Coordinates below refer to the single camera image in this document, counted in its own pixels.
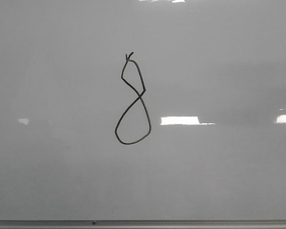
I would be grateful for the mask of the white whiteboard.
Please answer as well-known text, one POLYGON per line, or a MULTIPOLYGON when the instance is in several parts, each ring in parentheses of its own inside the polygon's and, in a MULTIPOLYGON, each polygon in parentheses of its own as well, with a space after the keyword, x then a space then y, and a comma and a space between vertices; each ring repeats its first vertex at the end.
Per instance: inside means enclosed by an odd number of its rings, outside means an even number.
POLYGON ((286 225, 286 0, 0 0, 0 220, 286 225))

